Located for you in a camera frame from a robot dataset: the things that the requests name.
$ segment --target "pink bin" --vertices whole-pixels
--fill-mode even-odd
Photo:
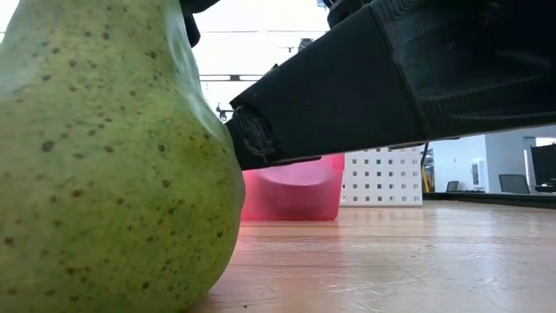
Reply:
[[[338,216],[344,155],[246,170],[242,220],[331,221]]]

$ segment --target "robotic arm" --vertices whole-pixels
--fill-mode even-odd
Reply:
[[[244,170],[556,123],[556,3],[328,5],[327,34],[231,101]]]

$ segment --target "white pegboard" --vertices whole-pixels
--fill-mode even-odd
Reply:
[[[421,206],[418,148],[346,154],[341,206]]]

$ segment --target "wooden table surface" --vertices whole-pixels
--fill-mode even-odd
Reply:
[[[192,312],[553,313],[556,210],[431,202],[243,223]]]

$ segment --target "pear skin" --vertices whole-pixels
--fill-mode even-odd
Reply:
[[[2,312],[180,312],[244,185],[178,0],[21,0],[0,44]]]

